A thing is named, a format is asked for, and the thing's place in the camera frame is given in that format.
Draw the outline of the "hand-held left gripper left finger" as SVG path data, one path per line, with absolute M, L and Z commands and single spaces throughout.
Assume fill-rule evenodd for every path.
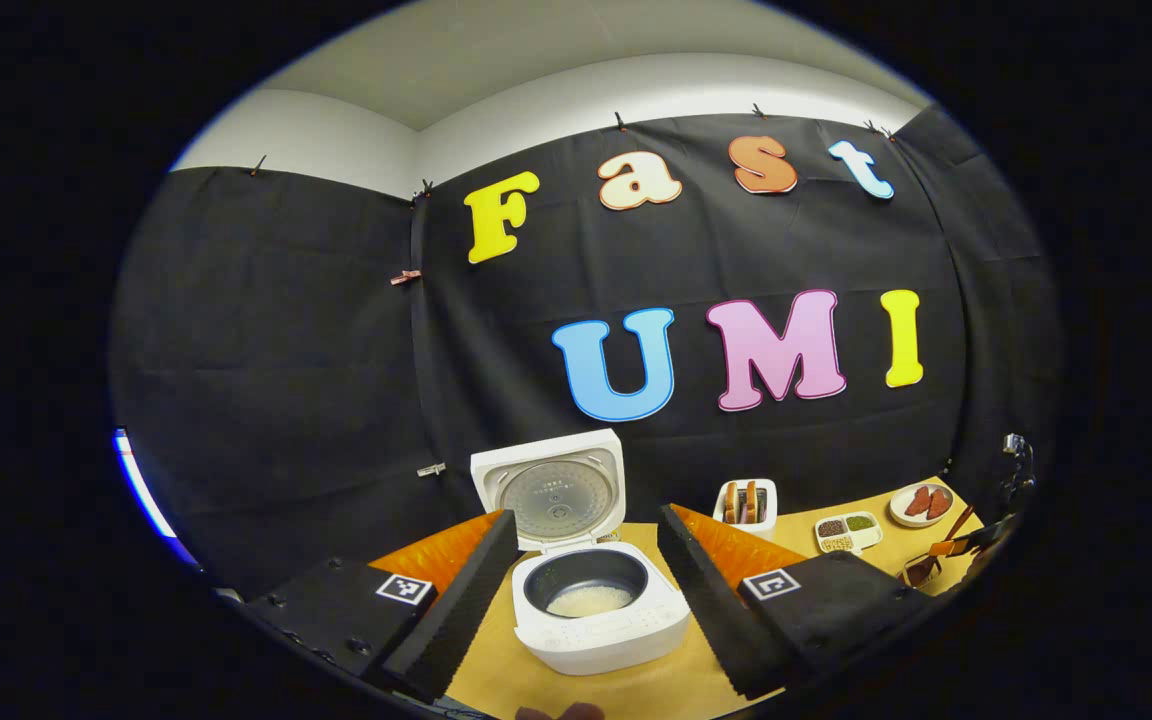
M 515 514 L 488 511 L 374 561 L 323 561 L 243 611 L 317 664 L 434 702 L 517 553 Z

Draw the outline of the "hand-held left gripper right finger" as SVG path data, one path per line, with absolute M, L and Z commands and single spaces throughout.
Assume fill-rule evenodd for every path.
M 814 559 L 679 505 L 658 547 L 732 688 L 755 700 L 840 670 L 922 620 L 922 592 L 850 552 Z

